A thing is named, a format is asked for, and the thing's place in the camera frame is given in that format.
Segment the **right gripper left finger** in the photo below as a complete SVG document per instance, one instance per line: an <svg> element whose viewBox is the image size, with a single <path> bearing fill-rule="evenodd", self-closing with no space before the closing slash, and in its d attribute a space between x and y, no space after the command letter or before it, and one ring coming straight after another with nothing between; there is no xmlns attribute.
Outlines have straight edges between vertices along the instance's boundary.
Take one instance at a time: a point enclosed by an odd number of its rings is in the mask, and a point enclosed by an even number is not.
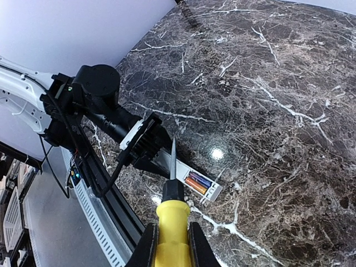
<svg viewBox="0 0 356 267"><path fill-rule="evenodd" d="M155 256L158 239L158 224L149 223L125 267L155 266Z"/></svg>

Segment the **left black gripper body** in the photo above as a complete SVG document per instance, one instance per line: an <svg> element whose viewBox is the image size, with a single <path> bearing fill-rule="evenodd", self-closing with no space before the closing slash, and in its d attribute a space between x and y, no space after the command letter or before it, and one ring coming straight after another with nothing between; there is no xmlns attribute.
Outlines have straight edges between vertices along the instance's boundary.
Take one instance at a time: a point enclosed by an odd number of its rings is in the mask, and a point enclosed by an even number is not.
<svg viewBox="0 0 356 267"><path fill-rule="evenodd" d="M149 128L149 130L138 140L139 135L146 128L150 119L155 122ZM165 128L161 125L162 120L157 114L152 113L144 123L143 128L140 129L138 134L132 139L127 149L122 152L125 156L118 156L118 160L123 161L124 166L132 165L138 158L147 158L153 162L158 152L169 147L172 144L172 140Z"/></svg>

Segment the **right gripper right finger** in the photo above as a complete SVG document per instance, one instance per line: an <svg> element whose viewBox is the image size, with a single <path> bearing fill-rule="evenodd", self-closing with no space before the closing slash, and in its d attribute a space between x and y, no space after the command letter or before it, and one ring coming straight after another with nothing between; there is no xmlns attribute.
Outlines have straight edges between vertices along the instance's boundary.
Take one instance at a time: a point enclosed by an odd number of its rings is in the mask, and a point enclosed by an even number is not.
<svg viewBox="0 0 356 267"><path fill-rule="evenodd" d="M191 222L189 224L188 237L191 266L221 267L211 249L211 246L201 226L197 222Z"/></svg>

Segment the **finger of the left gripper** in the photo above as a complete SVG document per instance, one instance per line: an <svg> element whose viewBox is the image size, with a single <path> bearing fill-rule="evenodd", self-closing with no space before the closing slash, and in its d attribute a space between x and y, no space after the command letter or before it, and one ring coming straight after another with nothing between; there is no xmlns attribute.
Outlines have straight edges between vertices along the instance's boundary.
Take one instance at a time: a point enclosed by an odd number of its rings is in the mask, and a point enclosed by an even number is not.
<svg viewBox="0 0 356 267"><path fill-rule="evenodd" d="M164 178L170 177L168 171L164 170L162 167L158 166L157 164L153 163L147 158L138 158L135 162L132 163L132 165L134 168L138 170L147 171L152 174L157 174Z"/></svg>

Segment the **yellow handled screwdriver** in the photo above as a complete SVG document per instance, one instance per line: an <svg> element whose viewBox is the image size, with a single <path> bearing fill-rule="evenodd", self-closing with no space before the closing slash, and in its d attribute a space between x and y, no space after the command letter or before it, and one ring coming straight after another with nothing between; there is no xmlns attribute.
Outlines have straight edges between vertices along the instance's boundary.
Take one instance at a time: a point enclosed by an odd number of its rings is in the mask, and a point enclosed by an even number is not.
<svg viewBox="0 0 356 267"><path fill-rule="evenodd" d="M157 207L159 237L155 266L191 266L188 241L190 208L184 200L184 186L177 179L176 141L172 141L170 178L163 186L162 201Z"/></svg>

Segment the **white remote control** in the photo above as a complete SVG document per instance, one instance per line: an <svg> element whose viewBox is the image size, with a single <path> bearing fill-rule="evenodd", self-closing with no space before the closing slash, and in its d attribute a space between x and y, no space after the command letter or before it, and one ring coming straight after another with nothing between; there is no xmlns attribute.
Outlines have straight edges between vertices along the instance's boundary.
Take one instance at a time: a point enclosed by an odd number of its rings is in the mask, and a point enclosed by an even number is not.
<svg viewBox="0 0 356 267"><path fill-rule="evenodd" d="M170 178L171 154L162 150L155 156L153 162L168 171ZM223 187L217 182L198 172L193 167L176 159L176 178L192 191L201 195L204 199L215 201L221 193Z"/></svg>

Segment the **orange battery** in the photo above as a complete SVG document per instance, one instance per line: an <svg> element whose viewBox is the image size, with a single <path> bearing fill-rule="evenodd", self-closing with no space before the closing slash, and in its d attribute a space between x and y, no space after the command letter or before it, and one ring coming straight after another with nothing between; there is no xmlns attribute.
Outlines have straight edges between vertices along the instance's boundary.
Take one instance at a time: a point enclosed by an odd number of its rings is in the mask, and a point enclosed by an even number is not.
<svg viewBox="0 0 356 267"><path fill-rule="evenodd" d="M185 180L185 183L190 185L192 188L194 188L196 191L198 191L199 193L205 195L207 188L202 186L200 183L198 183L197 181L195 181L194 179L187 177Z"/></svg>

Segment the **purple battery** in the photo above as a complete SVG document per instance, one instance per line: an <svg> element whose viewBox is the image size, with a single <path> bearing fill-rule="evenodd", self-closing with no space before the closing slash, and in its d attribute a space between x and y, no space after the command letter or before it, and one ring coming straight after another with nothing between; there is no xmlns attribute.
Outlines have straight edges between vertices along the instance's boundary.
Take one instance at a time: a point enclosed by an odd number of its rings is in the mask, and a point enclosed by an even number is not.
<svg viewBox="0 0 356 267"><path fill-rule="evenodd" d="M207 180L206 178L200 176L195 172L189 172L189 176L207 189L212 185L211 181Z"/></svg>

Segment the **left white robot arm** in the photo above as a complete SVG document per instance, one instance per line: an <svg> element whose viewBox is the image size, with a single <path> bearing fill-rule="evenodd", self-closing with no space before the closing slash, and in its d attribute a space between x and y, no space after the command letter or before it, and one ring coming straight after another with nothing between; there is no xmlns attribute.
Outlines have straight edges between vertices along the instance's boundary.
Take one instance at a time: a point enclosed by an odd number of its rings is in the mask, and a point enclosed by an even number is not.
<svg viewBox="0 0 356 267"><path fill-rule="evenodd" d="M17 111L22 120L47 142L77 155L82 172L98 180L102 164L95 159L81 120L89 119L120 145L119 167L169 177L157 161L172 140L156 114L134 115L118 102L120 75L108 65L84 65L73 77L30 70L1 58L1 104Z"/></svg>

